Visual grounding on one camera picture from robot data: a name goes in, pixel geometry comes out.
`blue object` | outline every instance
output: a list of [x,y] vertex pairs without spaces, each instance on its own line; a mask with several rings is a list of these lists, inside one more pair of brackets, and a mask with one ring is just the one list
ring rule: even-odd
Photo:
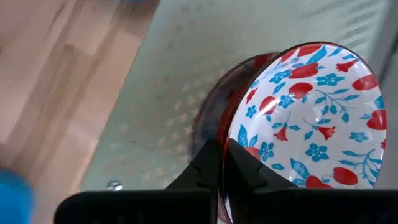
[[30,223],[34,196],[24,179],[10,170],[0,170],[0,198],[0,223]]

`metal screw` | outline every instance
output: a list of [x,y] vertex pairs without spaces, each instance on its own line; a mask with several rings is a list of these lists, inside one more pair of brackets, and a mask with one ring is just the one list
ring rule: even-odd
[[114,190],[114,191],[119,191],[123,188],[122,184],[118,181],[109,181],[108,182],[108,190]]

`ceramic bowl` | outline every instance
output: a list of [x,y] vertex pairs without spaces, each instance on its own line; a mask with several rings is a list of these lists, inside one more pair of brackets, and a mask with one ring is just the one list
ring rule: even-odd
[[352,51],[298,45],[257,74],[224,133],[299,187],[370,189],[386,146],[376,77]]
[[193,122],[189,155],[194,158],[208,139],[221,140],[234,105],[246,85],[277,53],[251,57],[227,71],[205,98]]

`black holder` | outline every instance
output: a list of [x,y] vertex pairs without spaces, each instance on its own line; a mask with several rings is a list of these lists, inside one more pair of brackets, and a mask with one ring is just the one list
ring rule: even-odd
[[228,144],[224,167],[222,150],[208,141],[165,190],[83,192],[61,203],[54,223],[214,224],[219,190],[236,224],[398,223],[396,190],[300,189]]

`wooden floor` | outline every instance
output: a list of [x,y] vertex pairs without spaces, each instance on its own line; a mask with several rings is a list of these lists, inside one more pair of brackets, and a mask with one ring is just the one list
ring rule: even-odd
[[0,165],[32,184],[34,223],[77,191],[157,4],[0,1]]

